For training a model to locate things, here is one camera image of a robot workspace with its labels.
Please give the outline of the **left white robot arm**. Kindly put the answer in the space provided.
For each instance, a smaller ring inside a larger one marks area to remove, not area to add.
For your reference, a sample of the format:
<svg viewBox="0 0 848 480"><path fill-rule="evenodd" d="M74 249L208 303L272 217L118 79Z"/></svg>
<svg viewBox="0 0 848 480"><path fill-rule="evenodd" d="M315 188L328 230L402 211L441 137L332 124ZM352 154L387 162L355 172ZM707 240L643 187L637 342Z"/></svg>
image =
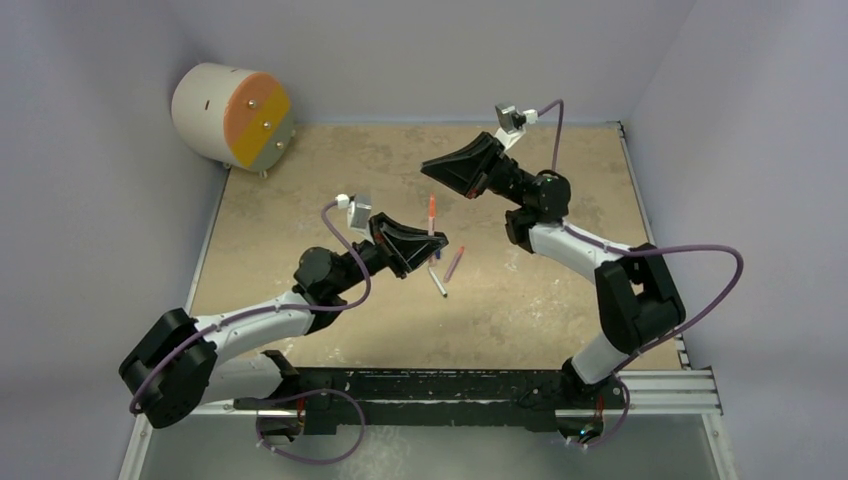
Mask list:
<svg viewBox="0 0 848 480"><path fill-rule="evenodd" d="M389 270L404 279L449 243L402 225L384 213L367 222L369 238L345 242L344 252L306 249L284 293L239 310L193 317L183 308L163 313L121 362L118 374L132 394L129 410L155 428L169 427L210 401L215 371L274 340L301 337L331 325L365 302L372 278Z"/></svg>

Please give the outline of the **white pen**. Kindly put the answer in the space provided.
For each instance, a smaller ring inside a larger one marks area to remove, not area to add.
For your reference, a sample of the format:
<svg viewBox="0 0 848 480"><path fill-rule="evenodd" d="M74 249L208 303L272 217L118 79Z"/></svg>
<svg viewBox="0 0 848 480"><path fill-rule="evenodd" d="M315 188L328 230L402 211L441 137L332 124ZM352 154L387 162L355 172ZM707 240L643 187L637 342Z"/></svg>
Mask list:
<svg viewBox="0 0 848 480"><path fill-rule="evenodd" d="M434 269L432 267L428 266L427 272L428 272L430 279L433 281L434 285L436 286L441 297L447 298L448 297L448 291L445 288L444 284L442 283L442 280L438 277L438 275L434 271Z"/></svg>

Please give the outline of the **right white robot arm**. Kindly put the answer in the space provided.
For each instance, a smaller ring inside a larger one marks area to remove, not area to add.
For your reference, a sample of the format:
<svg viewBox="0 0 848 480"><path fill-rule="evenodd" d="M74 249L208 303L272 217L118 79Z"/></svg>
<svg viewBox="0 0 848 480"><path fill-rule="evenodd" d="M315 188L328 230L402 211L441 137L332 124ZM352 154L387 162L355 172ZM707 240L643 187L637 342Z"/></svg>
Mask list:
<svg viewBox="0 0 848 480"><path fill-rule="evenodd" d="M683 323L686 310L659 250L610 242L567 222L571 184L563 175L524 170L489 133L423 162L420 171L468 199L490 191L512 201L515 209L505 213L510 242L594 286L601 331L562 366L561 392L569 404L588 405L622 364Z"/></svg>

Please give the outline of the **orange pen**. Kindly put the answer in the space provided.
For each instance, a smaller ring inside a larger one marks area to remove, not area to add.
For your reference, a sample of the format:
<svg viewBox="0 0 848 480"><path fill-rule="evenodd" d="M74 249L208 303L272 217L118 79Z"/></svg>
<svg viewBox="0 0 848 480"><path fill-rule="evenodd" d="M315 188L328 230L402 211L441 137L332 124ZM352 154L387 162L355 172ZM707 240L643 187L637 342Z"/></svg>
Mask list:
<svg viewBox="0 0 848 480"><path fill-rule="evenodd" d="M428 216L427 216L427 231L429 236L435 235L435 220L436 220L436 198L433 193L429 196Z"/></svg>

